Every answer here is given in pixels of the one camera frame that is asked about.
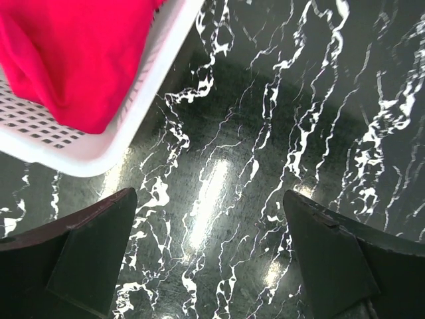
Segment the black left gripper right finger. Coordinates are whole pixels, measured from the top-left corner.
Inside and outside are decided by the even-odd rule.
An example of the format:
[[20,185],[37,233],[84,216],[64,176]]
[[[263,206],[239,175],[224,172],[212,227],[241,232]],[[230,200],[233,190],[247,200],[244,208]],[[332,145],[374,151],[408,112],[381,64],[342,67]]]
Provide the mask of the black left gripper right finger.
[[424,245],[326,209],[292,190],[283,197],[314,318],[423,318]]

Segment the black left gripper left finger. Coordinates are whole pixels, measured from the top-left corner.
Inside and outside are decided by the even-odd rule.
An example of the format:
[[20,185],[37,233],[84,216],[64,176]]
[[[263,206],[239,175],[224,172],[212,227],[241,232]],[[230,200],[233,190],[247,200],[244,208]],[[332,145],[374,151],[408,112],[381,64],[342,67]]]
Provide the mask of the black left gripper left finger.
[[1,239],[1,317],[107,318],[136,206],[129,187]]

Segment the red t shirt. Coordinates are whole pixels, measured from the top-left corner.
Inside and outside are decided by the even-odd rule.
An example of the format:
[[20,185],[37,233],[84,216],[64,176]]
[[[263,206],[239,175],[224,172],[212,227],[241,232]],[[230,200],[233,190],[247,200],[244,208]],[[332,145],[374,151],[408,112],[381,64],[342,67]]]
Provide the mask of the red t shirt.
[[102,133],[136,76],[160,1],[2,1],[13,93],[62,125]]

